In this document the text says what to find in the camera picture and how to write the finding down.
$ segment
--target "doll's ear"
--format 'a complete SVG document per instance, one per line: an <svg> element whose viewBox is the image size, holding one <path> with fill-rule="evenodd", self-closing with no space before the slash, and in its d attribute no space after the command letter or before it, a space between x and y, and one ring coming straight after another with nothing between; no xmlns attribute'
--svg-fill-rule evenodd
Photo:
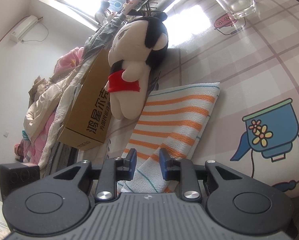
<svg viewBox="0 0 299 240"><path fill-rule="evenodd" d="M158 38L156 44L152 48L152 50L160 50L166 46L168 43L168 37L165 33L162 33L161 36Z"/></svg>

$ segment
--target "white air conditioner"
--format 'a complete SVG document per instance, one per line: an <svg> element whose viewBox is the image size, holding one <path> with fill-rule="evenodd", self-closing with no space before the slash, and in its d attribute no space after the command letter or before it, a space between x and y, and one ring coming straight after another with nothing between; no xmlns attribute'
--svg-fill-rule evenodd
<svg viewBox="0 0 299 240"><path fill-rule="evenodd" d="M37 17L31 15L27 17L19 26L17 26L11 33L10 39L15 42L19 42L22 36L29 31L34 24L37 23Z"/></svg>

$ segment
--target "white towel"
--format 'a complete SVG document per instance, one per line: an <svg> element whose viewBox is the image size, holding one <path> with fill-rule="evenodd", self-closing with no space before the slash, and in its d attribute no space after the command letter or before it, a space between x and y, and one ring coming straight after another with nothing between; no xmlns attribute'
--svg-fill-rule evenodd
<svg viewBox="0 0 299 240"><path fill-rule="evenodd" d="M152 91L124 150L137 150L132 181L119 181L118 192L171 192L177 182L163 180L158 162L165 147L173 157L191 159L219 94L219 83Z"/></svg>

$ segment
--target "teal stripe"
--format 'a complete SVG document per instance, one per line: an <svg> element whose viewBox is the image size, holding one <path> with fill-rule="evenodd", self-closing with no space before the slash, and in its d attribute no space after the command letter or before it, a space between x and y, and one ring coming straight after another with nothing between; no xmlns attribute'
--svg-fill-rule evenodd
<svg viewBox="0 0 299 240"><path fill-rule="evenodd" d="M162 94L173 93L173 92L185 90L185 89L188 89L188 88L200 88L200 87L209 87L209 88L218 88L219 89L218 86L208 86L208 85L192 86L192 87L181 88L181 89L177 89L177 90L173 90L173 91L169 91L169 92L163 92L163 93L159 93L159 94L149 95L149 97L158 96L158 95L162 95Z"/></svg>
<svg viewBox="0 0 299 240"><path fill-rule="evenodd" d="M139 174L141 174L145 179L147 179L147 181L150 183L150 185L153 187L153 189L156 191L156 193L158 193L157 189L154 187L154 184L149 180L148 177L146 177L142 172L140 172L139 170L137 170L139 172Z"/></svg>
<svg viewBox="0 0 299 240"><path fill-rule="evenodd" d="M125 186L131 191L134 193L134 191L125 183Z"/></svg>

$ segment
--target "teapot spout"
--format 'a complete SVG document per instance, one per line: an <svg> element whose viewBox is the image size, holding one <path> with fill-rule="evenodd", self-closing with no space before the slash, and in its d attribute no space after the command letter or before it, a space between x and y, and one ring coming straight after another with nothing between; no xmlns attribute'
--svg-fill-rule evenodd
<svg viewBox="0 0 299 240"><path fill-rule="evenodd" d="M250 149L251 147L248 143L247 132L244 132L241 136L238 148L230 161L238 162Z"/></svg>

